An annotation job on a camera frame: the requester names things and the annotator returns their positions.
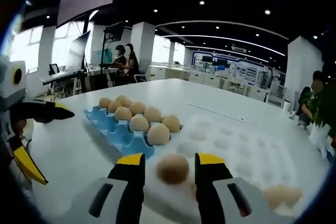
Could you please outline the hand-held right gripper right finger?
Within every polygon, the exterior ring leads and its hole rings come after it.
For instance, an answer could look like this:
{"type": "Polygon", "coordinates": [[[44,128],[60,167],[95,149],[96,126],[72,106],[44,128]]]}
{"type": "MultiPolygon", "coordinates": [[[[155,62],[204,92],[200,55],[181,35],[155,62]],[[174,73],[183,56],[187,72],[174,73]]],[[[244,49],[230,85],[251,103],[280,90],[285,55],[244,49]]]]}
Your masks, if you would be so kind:
{"type": "Polygon", "coordinates": [[[256,186],[233,177],[218,156],[195,154],[195,185],[201,223],[290,223],[270,209],[256,186]]]}

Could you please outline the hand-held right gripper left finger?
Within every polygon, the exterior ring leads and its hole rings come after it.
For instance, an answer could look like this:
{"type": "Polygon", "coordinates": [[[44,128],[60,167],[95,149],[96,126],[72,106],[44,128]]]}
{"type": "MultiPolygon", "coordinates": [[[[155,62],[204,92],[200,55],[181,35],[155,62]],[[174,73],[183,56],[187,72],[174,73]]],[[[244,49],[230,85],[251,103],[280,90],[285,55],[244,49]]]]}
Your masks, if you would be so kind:
{"type": "Polygon", "coordinates": [[[117,160],[107,178],[89,184],[73,201],[73,223],[139,223],[144,201],[145,155],[117,160]]]}

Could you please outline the person's left hand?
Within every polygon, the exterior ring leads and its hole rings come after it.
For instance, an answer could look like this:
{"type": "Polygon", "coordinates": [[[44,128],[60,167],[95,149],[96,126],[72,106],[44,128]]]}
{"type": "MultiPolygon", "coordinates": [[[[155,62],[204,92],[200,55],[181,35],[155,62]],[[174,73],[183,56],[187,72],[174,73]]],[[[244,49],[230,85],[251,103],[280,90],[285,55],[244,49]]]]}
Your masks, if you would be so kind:
{"type": "Polygon", "coordinates": [[[20,119],[17,122],[12,124],[12,128],[15,134],[18,135],[20,138],[22,138],[24,135],[24,128],[26,127],[26,125],[27,125],[27,120],[20,119]]]}

